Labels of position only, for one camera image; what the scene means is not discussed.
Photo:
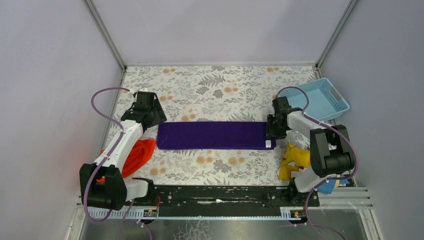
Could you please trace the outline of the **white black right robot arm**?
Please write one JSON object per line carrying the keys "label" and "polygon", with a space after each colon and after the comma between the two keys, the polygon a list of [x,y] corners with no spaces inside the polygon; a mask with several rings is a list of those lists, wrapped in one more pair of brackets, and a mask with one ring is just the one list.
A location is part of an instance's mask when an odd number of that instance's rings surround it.
{"label": "white black right robot arm", "polygon": [[307,115],[302,108],[291,107],[286,97],[272,100],[273,114],[267,116],[266,137],[282,140],[288,131],[297,131],[310,141],[310,166],[290,180],[288,189],[306,193],[325,180],[352,170],[356,156],[344,125],[328,125]]}

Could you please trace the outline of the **purple towel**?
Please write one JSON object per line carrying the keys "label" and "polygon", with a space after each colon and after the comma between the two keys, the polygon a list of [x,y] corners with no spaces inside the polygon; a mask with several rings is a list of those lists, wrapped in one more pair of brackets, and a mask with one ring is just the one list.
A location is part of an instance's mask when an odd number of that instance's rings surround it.
{"label": "purple towel", "polygon": [[265,122],[165,122],[158,126],[156,145],[161,150],[273,150]]}

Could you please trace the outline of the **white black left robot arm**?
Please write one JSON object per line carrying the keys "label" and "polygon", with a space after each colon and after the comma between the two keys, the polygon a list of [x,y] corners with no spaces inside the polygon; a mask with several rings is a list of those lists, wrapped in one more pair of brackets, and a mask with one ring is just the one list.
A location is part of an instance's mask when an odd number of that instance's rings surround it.
{"label": "white black left robot arm", "polygon": [[156,93],[141,89],[135,91],[133,97],[130,108],[120,120],[114,120],[118,132],[110,144],[93,163],[85,163],[79,170],[85,208],[120,210],[130,200],[153,198],[152,180],[125,180],[123,168],[133,146],[145,131],[164,123],[167,118]]}

